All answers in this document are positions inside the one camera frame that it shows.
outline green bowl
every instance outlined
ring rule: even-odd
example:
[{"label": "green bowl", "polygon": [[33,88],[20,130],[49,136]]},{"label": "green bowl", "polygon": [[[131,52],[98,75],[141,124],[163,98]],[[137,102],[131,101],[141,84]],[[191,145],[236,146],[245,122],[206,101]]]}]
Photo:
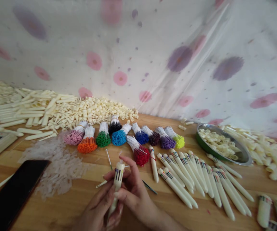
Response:
[{"label": "green bowl", "polygon": [[[238,160],[231,160],[231,159],[221,155],[217,151],[213,150],[205,142],[205,140],[200,136],[198,131],[202,128],[205,129],[205,130],[209,129],[211,132],[216,132],[219,135],[223,135],[226,138],[230,138],[231,141],[235,143],[235,146],[240,149],[240,152],[236,152],[236,156],[238,156]],[[198,124],[197,129],[196,129],[196,140],[197,140],[198,144],[201,146],[201,148],[203,148],[205,150],[205,152],[213,155],[214,157],[216,157],[219,160],[230,161],[230,162],[233,162],[235,164],[244,165],[244,166],[249,166],[250,164],[252,164],[252,158],[251,158],[249,152],[247,151],[247,149],[245,149],[244,146],[241,143],[239,143],[237,140],[235,140],[234,137],[232,137],[231,135],[229,135],[228,133],[226,133],[225,131],[223,131],[222,129],[218,128],[215,125],[212,125],[212,124]]]}]

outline table surface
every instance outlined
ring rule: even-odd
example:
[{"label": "table surface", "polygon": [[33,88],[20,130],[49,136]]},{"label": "table surface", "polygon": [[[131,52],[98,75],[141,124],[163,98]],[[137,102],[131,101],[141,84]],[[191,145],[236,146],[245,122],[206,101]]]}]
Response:
[{"label": "table surface", "polygon": [[[209,165],[213,162],[209,160],[204,151],[198,146],[195,140],[196,125],[187,126],[186,131],[178,128],[179,121],[159,118],[150,115],[139,114],[137,120],[141,127],[147,125],[154,130],[157,126],[172,126],[175,132],[185,138],[185,147],[180,151],[192,150],[199,158],[205,160]],[[16,130],[24,125],[13,126],[10,129]],[[99,125],[96,125],[96,134],[99,131]],[[22,152],[30,147],[32,141],[25,141],[23,137],[19,137],[16,142],[10,145],[0,154],[0,182],[13,174],[20,166],[17,163]],[[112,166],[116,166],[119,161],[118,154],[122,151],[122,155],[133,158],[133,153],[128,144],[122,146],[114,146],[110,144],[107,147]],[[155,155],[158,153],[168,154],[168,150],[154,147]],[[102,175],[110,171],[109,161],[105,152],[105,148],[98,148],[94,152],[83,157],[83,162],[89,163],[90,167],[82,179],[73,180],[71,190],[63,195],[54,195],[46,201],[42,201],[40,194],[31,195],[26,205],[20,212],[15,221],[12,230],[70,230],[77,218],[83,212],[91,197],[98,191],[95,187],[103,181]],[[162,167],[160,161],[157,161],[157,166]],[[263,230],[257,223],[258,211],[258,195],[265,193],[270,197],[277,197],[277,181],[272,181],[268,178],[268,172],[264,167],[254,165],[252,167],[243,167],[238,165],[230,166],[239,172],[243,179],[237,179],[241,185],[253,196],[255,202],[250,202],[244,198],[252,212],[252,217],[243,216],[230,201],[231,207],[235,214],[236,220],[231,221],[225,214],[223,208],[218,208],[214,201],[206,195],[202,197],[198,192],[192,195],[196,200],[199,209],[189,209],[178,196],[168,187],[163,179],[159,179],[159,183],[153,180],[150,161],[144,167],[138,167],[142,179],[158,192],[155,195],[148,191],[151,199],[155,204],[165,210],[169,215],[174,217],[180,223],[191,230]],[[274,208],[271,211],[271,219],[275,218]],[[115,230],[147,230],[127,208],[124,208],[120,225]]]}]

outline black phone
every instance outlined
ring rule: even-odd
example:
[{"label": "black phone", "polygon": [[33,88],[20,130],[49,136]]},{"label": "black phone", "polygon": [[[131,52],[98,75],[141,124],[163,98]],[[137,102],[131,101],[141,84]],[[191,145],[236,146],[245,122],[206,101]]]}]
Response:
[{"label": "black phone", "polygon": [[25,161],[0,191],[0,230],[8,230],[37,185],[48,160]]}]

